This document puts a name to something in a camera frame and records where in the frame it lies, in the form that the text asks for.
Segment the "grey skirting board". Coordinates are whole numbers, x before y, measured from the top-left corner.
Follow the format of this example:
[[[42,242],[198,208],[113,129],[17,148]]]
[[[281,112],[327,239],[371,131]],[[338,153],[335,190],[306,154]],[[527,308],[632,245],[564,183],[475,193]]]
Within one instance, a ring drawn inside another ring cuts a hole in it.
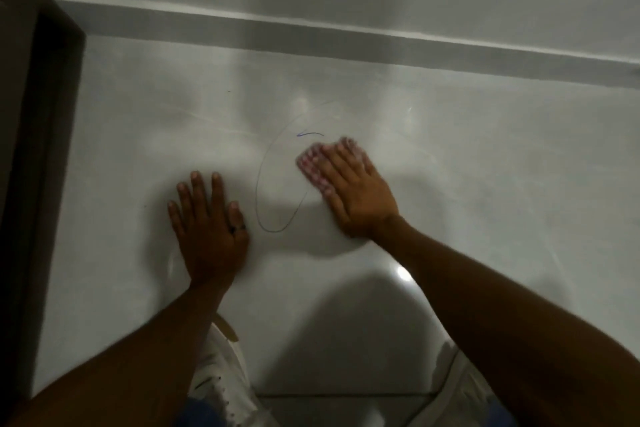
[[[55,0],[88,34],[640,91],[640,59],[312,23],[151,0]]]

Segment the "person's right forearm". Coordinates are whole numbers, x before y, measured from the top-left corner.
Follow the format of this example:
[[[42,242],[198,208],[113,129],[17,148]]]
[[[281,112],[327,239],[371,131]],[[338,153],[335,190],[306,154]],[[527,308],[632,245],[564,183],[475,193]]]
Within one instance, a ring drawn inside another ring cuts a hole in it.
[[[640,427],[640,360],[595,326],[401,216],[372,233],[521,426]]]

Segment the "red checkered cleaning cloth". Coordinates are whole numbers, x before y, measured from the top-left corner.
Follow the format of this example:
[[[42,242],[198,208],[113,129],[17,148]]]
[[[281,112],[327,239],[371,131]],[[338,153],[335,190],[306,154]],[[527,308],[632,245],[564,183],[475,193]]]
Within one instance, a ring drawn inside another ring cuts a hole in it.
[[[338,144],[348,148],[348,150],[355,156],[356,160],[359,160],[360,162],[363,161],[364,150],[356,140],[349,137],[341,137],[340,140],[332,142],[331,144],[316,142],[296,157],[295,162],[302,175],[307,179],[309,184],[321,194],[335,192],[335,188],[316,166],[314,159],[318,156],[323,156],[324,146],[336,146]]]

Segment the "person's left forearm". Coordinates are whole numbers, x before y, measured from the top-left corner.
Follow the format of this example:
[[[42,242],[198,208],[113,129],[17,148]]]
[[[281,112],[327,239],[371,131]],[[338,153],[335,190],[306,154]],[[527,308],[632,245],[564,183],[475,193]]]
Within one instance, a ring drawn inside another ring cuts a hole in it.
[[[147,324],[25,403],[6,427],[172,427],[230,282],[188,288]]]

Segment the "dark brown door frame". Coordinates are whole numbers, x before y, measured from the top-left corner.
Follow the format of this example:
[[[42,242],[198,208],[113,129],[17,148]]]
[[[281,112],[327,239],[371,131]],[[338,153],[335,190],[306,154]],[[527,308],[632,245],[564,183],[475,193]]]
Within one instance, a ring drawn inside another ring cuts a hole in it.
[[[0,425],[31,396],[86,34],[0,0]]]

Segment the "person's left hand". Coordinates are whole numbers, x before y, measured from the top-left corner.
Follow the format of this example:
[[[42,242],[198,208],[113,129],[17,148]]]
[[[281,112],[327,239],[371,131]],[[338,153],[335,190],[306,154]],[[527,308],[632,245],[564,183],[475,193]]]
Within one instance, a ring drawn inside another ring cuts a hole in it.
[[[211,188],[207,189],[205,185],[209,217],[204,222],[194,220],[190,176],[189,183],[177,184],[176,203],[182,215],[183,237],[175,236],[189,276],[189,286],[195,288],[215,283],[228,288],[244,266],[250,243],[247,247],[236,245],[230,235],[227,209],[231,201],[226,197],[218,172],[211,175]]]

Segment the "person's right hand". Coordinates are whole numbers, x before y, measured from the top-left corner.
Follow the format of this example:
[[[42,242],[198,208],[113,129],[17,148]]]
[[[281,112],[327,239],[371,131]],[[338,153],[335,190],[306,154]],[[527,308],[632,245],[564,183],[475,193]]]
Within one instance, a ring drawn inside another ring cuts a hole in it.
[[[349,237],[377,241],[404,219],[388,183],[373,164],[373,176],[358,183],[331,183],[324,198],[339,228]]]

